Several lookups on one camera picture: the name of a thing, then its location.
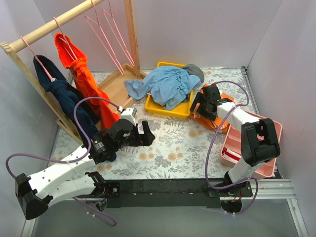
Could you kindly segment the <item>empty pink hanger right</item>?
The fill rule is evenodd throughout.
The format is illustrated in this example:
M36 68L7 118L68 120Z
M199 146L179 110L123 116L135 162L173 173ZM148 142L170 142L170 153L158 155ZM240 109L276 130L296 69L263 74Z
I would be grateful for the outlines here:
M133 60L129 50L127 49L126 43L121 35L121 32L117 26L116 20L114 18L113 13L112 13L110 1L108 1L108 7L109 7L108 10L105 10L104 8L102 8L102 12L104 14L104 17L105 17L106 21L108 22L108 25L109 25L115 39L117 40L119 46L121 47L123 53L125 54L126 58L131 63L131 65L134 66L134 60Z

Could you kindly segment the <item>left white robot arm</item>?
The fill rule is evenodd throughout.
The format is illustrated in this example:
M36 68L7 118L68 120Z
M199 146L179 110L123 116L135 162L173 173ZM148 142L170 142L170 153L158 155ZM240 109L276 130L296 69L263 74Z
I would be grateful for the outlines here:
M25 218L35 219L52 205L77 196L118 196L119 186L107 184L97 171L87 172L77 179L75 176L99 163L113 161L117 151L126 146L150 146L156 137L146 120L142 121L142 129L140 133L137 124L119 119L110 129L94 135L90 151L80 146L59 164L29 176L24 173L18 175L15 178L15 195Z

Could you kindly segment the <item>pink hanger with navy garment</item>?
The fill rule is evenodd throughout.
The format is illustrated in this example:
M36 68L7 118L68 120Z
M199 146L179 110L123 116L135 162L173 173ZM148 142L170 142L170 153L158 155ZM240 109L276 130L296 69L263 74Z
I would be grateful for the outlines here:
M33 53L36 61L41 65L41 67L43 68L43 70L45 71L45 73L47 74L47 76L49 77L51 82L56 81L56 78L54 78L49 71L46 69L46 67L43 65L43 63L41 62L41 60L38 58L38 56L35 54L35 52L33 51L33 49L30 47L30 45L26 42L26 40L24 39L23 36L20 37L21 40L24 42L24 44L28 47L28 49Z

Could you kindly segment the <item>red cloth front compartment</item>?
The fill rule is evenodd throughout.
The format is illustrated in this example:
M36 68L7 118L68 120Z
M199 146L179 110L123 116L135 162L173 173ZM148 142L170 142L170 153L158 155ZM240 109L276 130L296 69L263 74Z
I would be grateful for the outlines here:
M239 161L241 158L240 154L226 148L223 149L222 156L226 159L234 159L237 161Z

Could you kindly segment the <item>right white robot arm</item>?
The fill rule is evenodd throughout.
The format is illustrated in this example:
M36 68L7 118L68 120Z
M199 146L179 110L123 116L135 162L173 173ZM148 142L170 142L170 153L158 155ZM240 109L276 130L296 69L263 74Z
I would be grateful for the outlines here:
M191 112L196 111L208 120L222 119L241 134L241 158L224 176L223 185L207 186L214 190L224 190L229 196L241 191L241 183L247 182L263 164L280 155L279 141L274 122L270 118L259 119L246 111L243 104L235 104L229 98L222 98L217 83L203 87L191 105Z

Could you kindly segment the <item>wooden clothes rack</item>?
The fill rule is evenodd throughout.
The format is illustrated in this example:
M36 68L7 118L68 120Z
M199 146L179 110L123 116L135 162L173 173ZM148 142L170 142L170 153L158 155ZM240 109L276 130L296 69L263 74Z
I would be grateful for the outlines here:
M98 37L102 44L101 52L106 52L117 67L117 70L100 84L97 84L92 72L88 69L87 53L79 49L61 29L64 24L83 15L89 9L95 8L97 4L99 4L98 0L86 0L15 42L11 44L2 42L0 44L1 49L12 59L37 93L57 115L57 124L79 144L82 144L82 139L72 118L73 113L66 111L55 92L44 89L40 84L40 76L32 73L17 53L24 48L30 48L31 44L57 30L58 32L54 36L53 48L57 50L62 66L69 70L77 90L84 97L90 95L100 96L110 99L112 102L123 106L123 108L128 108L136 100L129 95L124 82L129 79L143 79L146 76L140 70L133 1L124 1L129 47L124 42L111 10L103 9L101 14L95 14L94 19L85 16L86 22L83 25L91 28L93 37Z

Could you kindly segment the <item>yellow plastic tray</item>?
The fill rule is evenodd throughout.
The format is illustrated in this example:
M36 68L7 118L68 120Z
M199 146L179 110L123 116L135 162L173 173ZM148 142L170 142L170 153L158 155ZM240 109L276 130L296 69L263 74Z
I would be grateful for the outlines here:
M175 66L175 67L183 67L184 65L182 64L175 64L175 63L167 63L167 62L158 62L157 67L161 66ZM189 116L189 107L192 103L192 96L193 96L193 90L189 95L187 95L187 98L180 103L178 106L176 106L174 109L168 111L164 109L164 106L161 106L154 102L153 97L151 94L148 94L148 99L146 102L146 109L148 112L153 113L153 114L159 114L159 115L164 115L164 116L171 116L171 117L176 117L176 118L186 118Z

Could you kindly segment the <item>empty pink hanger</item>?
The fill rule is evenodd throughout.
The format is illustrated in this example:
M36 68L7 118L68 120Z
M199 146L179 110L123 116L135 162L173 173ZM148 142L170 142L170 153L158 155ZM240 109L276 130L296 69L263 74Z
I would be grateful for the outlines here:
M96 16L96 20L93 20L91 19L89 16L85 16L85 19L86 19L86 22L88 23L89 27L92 29L92 31L94 32L94 34L96 35L96 37L99 39L100 43L102 44L102 46L104 47L104 49L106 50L107 54L110 56L111 60L114 62L115 66L117 67L118 71L120 72L120 74L122 76L124 76L124 69L120 63L120 61L118 60L117 56L116 56L116 53L111 45L111 43L109 42L108 40L108 37L107 35L105 34L104 30L103 30L103 27L101 25L101 22L99 20L99 17L98 17L98 12L97 12L97 9L96 9L96 5L94 3L93 0L90 1L92 6L93 6L93 9L94 9L94 12L95 12L95 16ZM95 24L101 35L97 32L97 30L92 26L92 24Z
M117 26L116 20L114 18L113 13L112 13L110 1L108 1L108 7L109 7L108 10L105 10L104 8L102 8L102 12L104 14L104 17L105 17L106 21L108 22L108 25L109 25L115 39L117 40L119 46L121 47L123 53L125 54L126 58L131 63L131 65L134 66L134 60L133 60L129 50L127 49L126 43L121 35L121 32Z

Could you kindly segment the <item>floral patterned table mat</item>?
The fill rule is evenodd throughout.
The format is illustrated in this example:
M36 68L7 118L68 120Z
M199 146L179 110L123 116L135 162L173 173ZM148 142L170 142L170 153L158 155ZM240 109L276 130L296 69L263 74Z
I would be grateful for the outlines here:
M202 69L205 83L230 80L247 89L241 69ZM246 103L246 96L238 86L223 83L222 92L232 96L237 104ZM148 113L146 98L136 101L136 119L142 133L141 121L147 120L156 139L150 147L125 147L117 152L117 159L89 168L85 172L98 171L105 179L163 179L204 178L205 158L214 131L186 118L178 119ZM218 157L225 134L218 134L209 156L208 174L222 178L229 167L222 165ZM61 160L70 155L79 144L63 129L59 129L51 153L51 159Z

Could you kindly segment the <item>light blue shorts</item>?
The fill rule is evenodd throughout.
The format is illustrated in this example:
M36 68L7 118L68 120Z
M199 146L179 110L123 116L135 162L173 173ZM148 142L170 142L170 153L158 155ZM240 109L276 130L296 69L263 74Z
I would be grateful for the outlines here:
M151 94L154 102L168 111L182 103L200 84L199 77L189 75L182 67L175 66L157 67L142 80L130 79L124 82L130 97L140 100Z

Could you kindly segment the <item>pink hanger with orange garment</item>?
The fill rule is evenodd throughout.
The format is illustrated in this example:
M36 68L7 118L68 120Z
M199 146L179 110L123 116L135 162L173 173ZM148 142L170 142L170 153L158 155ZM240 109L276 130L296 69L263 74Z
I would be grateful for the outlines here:
M60 37L60 39L68 46L68 49L66 49L67 53L70 55L70 57L73 59L73 60L77 60L77 56L75 55L74 51L72 50L67 38L65 37L64 33L63 33L63 30L61 28L61 25L59 24L58 20L53 17L53 19L55 20L56 24L58 25L60 31L61 31L61 34L62 34L62 37Z

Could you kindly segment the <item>orange tie-dye shorts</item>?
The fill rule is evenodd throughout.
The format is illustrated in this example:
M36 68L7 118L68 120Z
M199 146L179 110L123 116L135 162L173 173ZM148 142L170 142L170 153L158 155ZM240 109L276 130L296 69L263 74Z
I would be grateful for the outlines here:
M234 98L229 96L228 94L220 92L220 95L221 95L221 98L229 98L229 99L231 99L231 102L234 102ZM190 112L189 117L192 118L193 120L197 121L198 123L200 123L202 126L204 126L205 128L207 128L209 130L216 130L220 126L221 122L223 121L223 119L219 118L219 117L217 117L215 119L215 121L211 121L211 120L208 120L208 119L202 117L198 113L191 113L191 112Z

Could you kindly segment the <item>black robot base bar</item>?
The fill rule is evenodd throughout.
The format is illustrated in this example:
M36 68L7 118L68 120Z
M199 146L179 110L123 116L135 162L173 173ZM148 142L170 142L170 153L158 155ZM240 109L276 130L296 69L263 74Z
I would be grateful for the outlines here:
M120 207L225 207L229 212L241 210L242 199L254 194L250 182L226 190L208 187L202 178L107 180L99 194L79 198L103 202L102 208Z

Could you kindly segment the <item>bright orange garment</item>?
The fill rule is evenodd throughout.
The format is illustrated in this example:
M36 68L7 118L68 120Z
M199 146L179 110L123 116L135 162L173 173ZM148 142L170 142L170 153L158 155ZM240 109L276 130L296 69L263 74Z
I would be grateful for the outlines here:
M87 67L87 56L78 49L70 40L67 38L72 50L77 56L77 60L73 60L67 53L66 49L68 46L60 39L61 33L55 34L55 45L58 50L59 58L62 65L73 72L75 75L75 85L78 91L86 97L102 97L105 100L90 99L87 101L88 105L92 108L93 112L99 117L101 121L101 129L109 129L111 126L119 120L118 114L114 113L109 107L110 98L108 95L100 90L96 84L96 81Z

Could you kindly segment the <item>empty pink hanger left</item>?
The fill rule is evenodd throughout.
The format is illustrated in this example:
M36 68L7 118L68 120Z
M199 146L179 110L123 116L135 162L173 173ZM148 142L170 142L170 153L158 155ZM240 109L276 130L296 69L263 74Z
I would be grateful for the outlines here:
M104 49L106 50L107 54L110 56L111 60L114 62L115 66L117 67L118 71L120 72L120 74L122 76L124 76L124 69L120 63L120 61L118 60L117 56L116 56L116 53L111 45L111 43L109 42L108 40L108 37L107 35L105 34L104 30L103 30L103 27L101 25L101 22L99 20L99 17L98 17L98 12L97 12L97 9L96 9L96 5L94 3L93 0L90 1L92 6L93 6L93 9L94 9L94 12L95 12L95 16L96 16L96 20L93 20L91 19L89 16L85 16L85 19L86 19L86 22L88 23L89 27L92 29L92 31L94 32L94 34L96 35L96 37L99 39L100 43L102 44L102 46L104 47ZM97 32L97 30L92 26L92 24L95 24L101 35Z

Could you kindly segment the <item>navy blue garment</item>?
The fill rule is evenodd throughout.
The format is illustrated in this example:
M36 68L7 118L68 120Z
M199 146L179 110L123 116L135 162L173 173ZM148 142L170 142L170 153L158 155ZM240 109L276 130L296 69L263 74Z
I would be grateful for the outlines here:
M52 61L42 55L38 55L38 58L49 73L56 78L56 81L51 82L34 57L33 63L40 85L46 92L50 92L54 95L66 116L70 118L72 122L76 122L74 119L74 108L75 105L83 99L82 94L67 82L66 78ZM98 122L99 117L92 111L87 102L81 103L77 108L77 119L87 136L92 139L98 131L95 124Z

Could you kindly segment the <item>grey shorts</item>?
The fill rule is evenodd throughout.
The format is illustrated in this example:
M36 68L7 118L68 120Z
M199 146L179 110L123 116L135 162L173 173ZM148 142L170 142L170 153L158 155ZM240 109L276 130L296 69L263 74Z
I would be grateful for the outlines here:
M199 77L201 83L204 82L204 73L195 64L187 64L187 65L183 66L182 69L186 70L189 75L194 75L194 76Z

